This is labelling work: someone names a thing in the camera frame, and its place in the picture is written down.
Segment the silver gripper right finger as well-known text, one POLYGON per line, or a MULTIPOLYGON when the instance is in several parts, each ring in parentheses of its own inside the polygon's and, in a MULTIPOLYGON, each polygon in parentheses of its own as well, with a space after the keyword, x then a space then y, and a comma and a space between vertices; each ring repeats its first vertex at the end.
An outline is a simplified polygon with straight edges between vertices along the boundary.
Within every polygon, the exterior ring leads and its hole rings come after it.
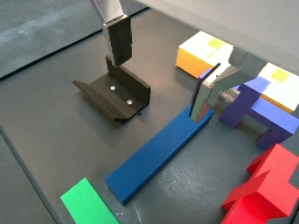
POLYGON ((189 118, 197 123, 210 108, 214 106, 220 92, 226 91, 236 85, 252 80, 248 71, 249 54, 238 47, 232 48, 232 53, 228 57, 229 66, 217 75, 221 64, 206 72, 205 76, 198 80, 197 86, 193 90, 193 97, 190 101, 189 118))

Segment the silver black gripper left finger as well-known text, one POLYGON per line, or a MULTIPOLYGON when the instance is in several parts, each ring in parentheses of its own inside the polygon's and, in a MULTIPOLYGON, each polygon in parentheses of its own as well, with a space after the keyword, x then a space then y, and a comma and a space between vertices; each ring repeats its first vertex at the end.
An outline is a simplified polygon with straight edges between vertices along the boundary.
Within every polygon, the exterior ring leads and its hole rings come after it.
POLYGON ((130 17, 124 13, 118 0, 89 0, 102 20, 110 59, 116 67, 132 58, 130 17))

